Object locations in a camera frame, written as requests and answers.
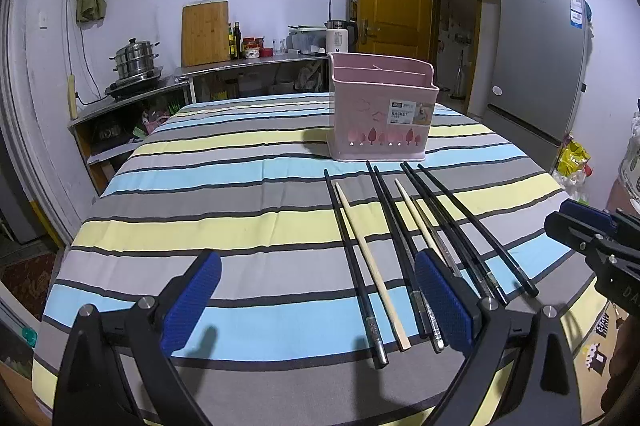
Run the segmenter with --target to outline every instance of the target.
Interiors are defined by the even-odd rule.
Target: refrigerator sticker
[[[579,12],[571,11],[571,25],[582,28],[582,15]]]
[[[582,0],[571,0],[571,10],[582,14]]]
[[[387,124],[413,124],[415,114],[415,101],[389,101],[389,113]]]

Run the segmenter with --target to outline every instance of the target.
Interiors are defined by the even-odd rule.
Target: basket label
[[[431,117],[433,117],[435,107],[436,106],[433,103],[417,103],[415,106],[414,124],[429,126],[431,124]]]
[[[415,115],[415,101],[389,101],[387,124],[413,124]]]

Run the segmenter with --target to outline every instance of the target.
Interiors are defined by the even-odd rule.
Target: yellow bag
[[[571,141],[560,154],[557,170],[562,176],[568,177],[581,170],[590,158],[591,155],[579,142]]]

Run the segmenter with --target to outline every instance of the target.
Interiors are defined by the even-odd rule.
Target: wooden cutting board
[[[229,59],[229,2],[182,8],[182,66]]]

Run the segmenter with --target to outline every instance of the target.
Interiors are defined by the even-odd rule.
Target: plastic bag
[[[573,200],[585,204],[588,200],[584,193],[584,183],[593,172],[587,164],[590,158],[591,155],[579,142],[571,140],[562,149],[556,169],[551,174]]]
[[[636,200],[640,200],[640,112],[636,112],[631,120],[631,138],[626,146],[625,157],[620,163],[618,177],[620,182]]]
[[[587,161],[591,158],[591,155],[582,147],[579,142],[572,140],[569,142],[558,159],[558,172],[563,177],[569,177],[570,175],[582,170]]]

